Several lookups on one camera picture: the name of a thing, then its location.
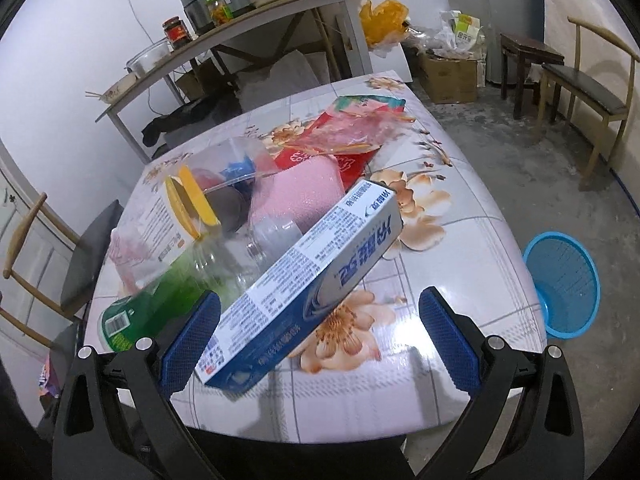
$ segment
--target yellow plastic bag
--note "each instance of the yellow plastic bag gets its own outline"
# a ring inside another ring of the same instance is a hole
[[[385,0],[371,10],[367,0],[360,10],[360,21],[370,50],[388,52],[407,35],[404,20],[409,9],[397,0]]]

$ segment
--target jar with red label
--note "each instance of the jar with red label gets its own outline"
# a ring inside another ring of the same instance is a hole
[[[167,36],[174,50],[185,46],[191,41],[191,35],[187,27],[185,27],[183,20],[178,16],[166,20],[162,24],[162,28],[164,28],[164,34]]]

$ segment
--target concrete floor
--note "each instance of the concrete floor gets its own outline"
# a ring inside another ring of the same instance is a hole
[[[583,336],[558,342],[563,348],[580,403],[586,478],[608,455],[640,402],[640,219],[620,185],[602,163],[588,190],[578,191],[591,145],[564,120],[545,123],[546,137],[534,144],[536,110],[529,102],[523,120],[513,119],[513,97],[481,89],[478,101],[433,105],[418,83],[412,89],[457,142],[500,206],[521,248],[544,231],[565,232],[587,247],[602,282],[596,321]],[[518,399],[503,411],[478,466],[491,463],[513,418]],[[408,437],[406,455],[415,472],[438,449],[448,424]]]

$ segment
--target screw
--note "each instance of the screw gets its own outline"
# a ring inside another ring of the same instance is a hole
[[[92,350],[90,346],[83,346],[78,351],[78,357],[81,359],[87,359],[91,355],[91,352]]]
[[[494,350],[502,350],[504,348],[504,339],[498,337],[497,335],[492,335],[489,338],[489,346]]]
[[[136,348],[138,350],[148,350],[152,344],[153,340],[150,337],[142,337],[136,341]]]
[[[562,350],[559,349],[556,345],[551,345],[548,348],[548,352],[553,359],[558,359],[559,357],[562,356]]]

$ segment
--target toothpaste box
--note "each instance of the toothpaste box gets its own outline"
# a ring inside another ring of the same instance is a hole
[[[196,373],[243,393],[340,304],[402,230],[394,192],[361,180],[229,309]]]

